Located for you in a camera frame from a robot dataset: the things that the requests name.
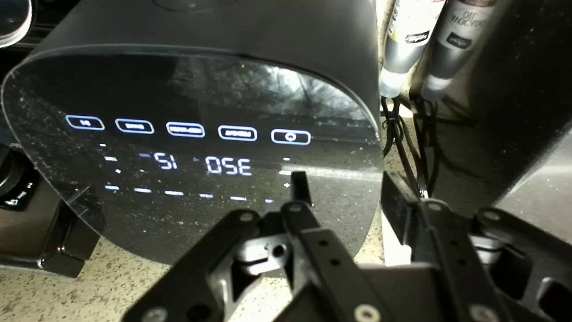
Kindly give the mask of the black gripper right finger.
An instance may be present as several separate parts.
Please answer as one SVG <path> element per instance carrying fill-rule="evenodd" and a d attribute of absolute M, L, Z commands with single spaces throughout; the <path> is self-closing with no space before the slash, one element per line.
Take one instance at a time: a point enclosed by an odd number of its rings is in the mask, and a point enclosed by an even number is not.
<path fill-rule="evenodd" d="M 572 322 L 572 245 L 498 208 L 461 215 L 386 172 L 382 215 L 411 249 L 405 285 L 439 322 Z"/>

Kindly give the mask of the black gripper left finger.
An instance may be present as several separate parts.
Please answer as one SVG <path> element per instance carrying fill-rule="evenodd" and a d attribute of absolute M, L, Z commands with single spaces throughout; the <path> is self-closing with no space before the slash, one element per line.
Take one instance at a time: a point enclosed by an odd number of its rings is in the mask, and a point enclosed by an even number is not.
<path fill-rule="evenodd" d="M 121 317 L 121 322 L 225 322 L 266 274 L 293 281 L 293 242 L 286 220 L 298 211 L 286 202 L 264 217 L 253 209 L 227 213 Z"/>

